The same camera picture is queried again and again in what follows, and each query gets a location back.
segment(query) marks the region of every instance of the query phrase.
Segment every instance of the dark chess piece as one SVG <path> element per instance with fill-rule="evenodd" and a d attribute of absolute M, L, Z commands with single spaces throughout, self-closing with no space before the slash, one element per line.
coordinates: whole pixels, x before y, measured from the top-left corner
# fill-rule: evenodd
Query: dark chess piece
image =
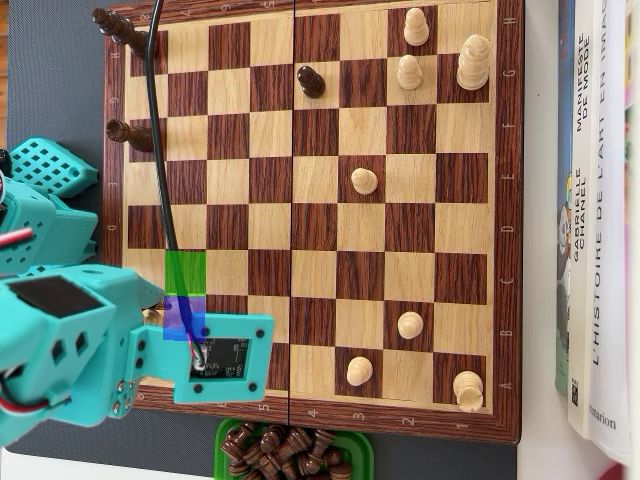
<path fill-rule="evenodd" d="M 111 119 L 107 122 L 107 137 L 114 142 L 129 142 L 131 148 L 139 152 L 153 150 L 151 129 L 146 127 L 131 127 L 128 123 Z"/>
<path fill-rule="evenodd" d="M 137 31 L 131 20 L 123 18 L 117 12 L 111 10 L 94 8 L 91 15 L 103 35 L 110 36 L 118 45 L 129 45 L 135 56 L 145 57 L 147 32 Z"/>
<path fill-rule="evenodd" d="M 324 464 L 327 468 L 339 465 L 342 462 L 342 455 L 340 450 L 336 447 L 329 447 L 324 453 Z"/>
<path fill-rule="evenodd" d="M 309 98 L 318 98 L 324 93 L 324 79 L 308 65 L 298 69 L 298 82 L 302 92 Z"/>
<path fill-rule="evenodd" d="M 280 445 L 287 432 L 280 425 L 271 425 L 269 430 L 262 436 L 260 441 L 260 448 L 264 453 L 271 453 Z"/>

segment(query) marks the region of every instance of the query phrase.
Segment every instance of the dark pawn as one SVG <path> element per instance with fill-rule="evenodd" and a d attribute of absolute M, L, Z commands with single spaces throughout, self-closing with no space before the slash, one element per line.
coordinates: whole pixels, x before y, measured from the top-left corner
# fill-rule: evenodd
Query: dark pawn
<path fill-rule="evenodd" d="M 131 148 L 140 152 L 153 150 L 150 128 L 131 127 L 120 120 L 109 120 L 107 122 L 107 137 L 114 142 L 129 142 Z"/>
<path fill-rule="evenodd" d="M 324 79 L 308 65 L 298 69 L 298 82 L 307 97 L 318 98 L 324 93 Z"/>
<path fill-rule="evenodd" d="M 144 58 L 147 48 L 147 32 L 137 31 L 131 20 L 123 18 L 111 10 L 94 8 L 91 15 L 104 35 L 112 37 L 118 45 L 129 45 L 137 57 Z"/>

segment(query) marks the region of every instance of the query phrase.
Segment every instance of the white surface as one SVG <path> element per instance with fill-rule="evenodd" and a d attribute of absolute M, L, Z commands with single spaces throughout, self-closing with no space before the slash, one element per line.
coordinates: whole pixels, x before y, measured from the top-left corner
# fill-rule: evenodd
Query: white surface
<path fill-rule="evenodd" d="M 523 435 L 518 479 L 596 480 L 611 462 L 571 429 L 566 402 L 554 387 L 558 0 L 527 0 L 526 5 Z M 554 194 L 543 194 L 547 189 Z M 203 478 L 6 451 L 1 471 L 2 480 Z"/>

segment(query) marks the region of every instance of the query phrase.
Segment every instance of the perforated teal part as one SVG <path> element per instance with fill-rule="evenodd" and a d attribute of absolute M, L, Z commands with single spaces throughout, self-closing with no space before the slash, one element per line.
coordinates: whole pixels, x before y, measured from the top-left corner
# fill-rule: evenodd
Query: perforated teal part
<path fill-rule="evenodd" d="M 13 180 L 69 198 L 98 181 L 98 171 L 56 142 L 30 137 L 10 152 Z"/>

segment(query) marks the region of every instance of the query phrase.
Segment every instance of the chessboard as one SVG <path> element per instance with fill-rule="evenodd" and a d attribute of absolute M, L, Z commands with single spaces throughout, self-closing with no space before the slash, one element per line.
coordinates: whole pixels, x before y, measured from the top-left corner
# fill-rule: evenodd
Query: chessboard
<path fill-rule="evenodd" d="M 430 30 L 419 47 L 411 7 Z M 112 8 L 148 28 L 150 4 Z M 518 442 L 523 24 L 521 0 L 167 2 L 155 71 L 178 243 L 206 251 L 207 311 L 271 314 L 274 344 L 263 402 L 176 405 L 147 379 L 136 407 Z M 468 91 L 456 71 L 474 33 L 491 70 Z M 415 90 L 396 78 L 405 54 Z M 141 60 L 105 38 L 104 61 L 105 124 L 149 126 Z M 302 65 L 321 97 L 303 94 Z M 102 261 L 163 285 L 152 155 L 106 137 L 101 222 Z M 423 320 L 410 340 L 406 312 Z M 355 357 L 373 367 L 359 386 Z M 464 371 L 484 387 L 472 413 L 453 388 Z"/>

